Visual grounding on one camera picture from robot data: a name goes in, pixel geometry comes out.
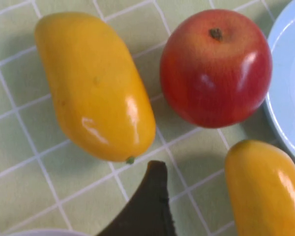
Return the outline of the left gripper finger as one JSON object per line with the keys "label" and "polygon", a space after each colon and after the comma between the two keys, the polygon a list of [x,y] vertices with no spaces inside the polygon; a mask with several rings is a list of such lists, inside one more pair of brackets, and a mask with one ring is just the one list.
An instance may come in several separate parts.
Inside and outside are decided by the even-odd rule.
{"label": "left gripper finger", "polygon": [[152,160],[136,192],[100,236],[175,236],[166,163]]}

